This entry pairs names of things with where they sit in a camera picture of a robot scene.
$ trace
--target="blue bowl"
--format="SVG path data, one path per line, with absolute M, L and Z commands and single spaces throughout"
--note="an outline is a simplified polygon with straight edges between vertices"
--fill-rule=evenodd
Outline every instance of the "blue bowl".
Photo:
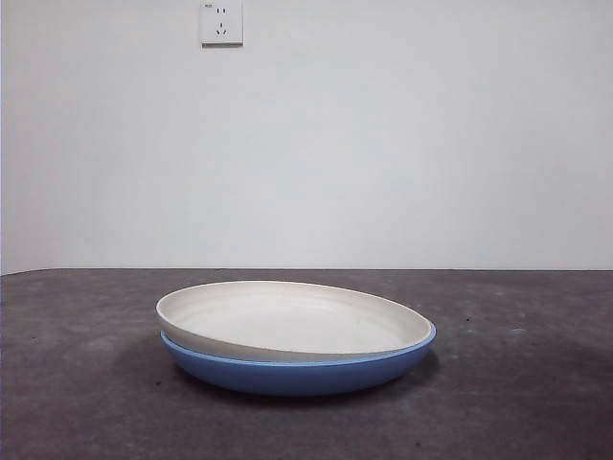
M 428 352 L 436 328 L 422 342 L 386 355 L 322 362 L 246 361 L 203 355 L 183 348 L 162 333 L 174 361 L 213 385 L 271 396 L 319 396 L 362 390 L 402 376 Z

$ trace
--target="plate rim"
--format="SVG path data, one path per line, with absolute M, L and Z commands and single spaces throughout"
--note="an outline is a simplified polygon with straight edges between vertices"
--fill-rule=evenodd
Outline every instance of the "plate rim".
M 401 357 L 403 355 L 407 355 L 411 352 L 415 352 L 418 349 L 423 347 L 427 347 L 432 341 L 435 339 L 437 335 L 437 328 L 435 324 L 427 320 L 430 323 L 431 330 L 430 334 L 421 342 L 411 345 L 410 347 L 403 348 L 401 350 L 397 350 L 391 353 L 386 353 L 382 355 L 373 355 L 373 356 L 364 356 L 364 357 L 351 357 L 347 359 L 336 359 L 336 360 L 327 360 L 327 361 L 257 361 L 257 360 L 248 360 L 248 359 L 237 359 L 234 357 L 223 357 L 223 356 L 215 356 L 215 355 L 207 355 L 205 353 L 200 353 L 194 350 L 190 350 L 189 348 L 182 347 L 181 345 L 173 342 L 168 335 L 164 331 L 160 331 L 160 336 L 164 341 L 165 345 L 173 348 L 179 353 L 184 355 L 188 355 L 190 357 L 195 357 L 198 359 L 205 359 L 208 361 L 215 361 L 224 364 L 233 364 L 240 366 L 252 366 L 252 367 L 328 367 L 328 366 L 343 366 L 350 364 L 360 364 L 365 362 L 374 362 L 382 359 L 389 359 L 391 357 Z

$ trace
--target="ceramic dish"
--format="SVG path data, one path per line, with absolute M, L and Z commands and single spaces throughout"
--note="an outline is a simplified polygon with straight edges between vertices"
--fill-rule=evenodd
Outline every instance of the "ceramic dish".
M 175 344 L 215 357 L 335 361 L 419 345 L 432 324 L 371 294 L 319 285 L 241 281 L 177 290 L 157 304 Z
M 162 340 L 175 362 L 194 377 L 244 393 L 320 396 L 362 390 L 402 376 L 427 353 L 436 335 L 398 352 L 339 361 L 270 362 L 203 355 Z

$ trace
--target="white bowl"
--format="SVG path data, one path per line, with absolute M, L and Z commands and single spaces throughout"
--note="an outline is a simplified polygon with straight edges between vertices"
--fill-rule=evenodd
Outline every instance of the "white bowl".
M 174 343 L 206 355 L 325 361 L 388 354 L 419 344 L 432 324 L 364 292 L 278 281 L 187 287 L 156 311 Z

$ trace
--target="wall socket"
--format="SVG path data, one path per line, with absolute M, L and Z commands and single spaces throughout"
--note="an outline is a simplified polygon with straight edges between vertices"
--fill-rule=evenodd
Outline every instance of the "wall socket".
M 203 1 L 200 6 L 200 43 L 242 45 L 242 0 Z

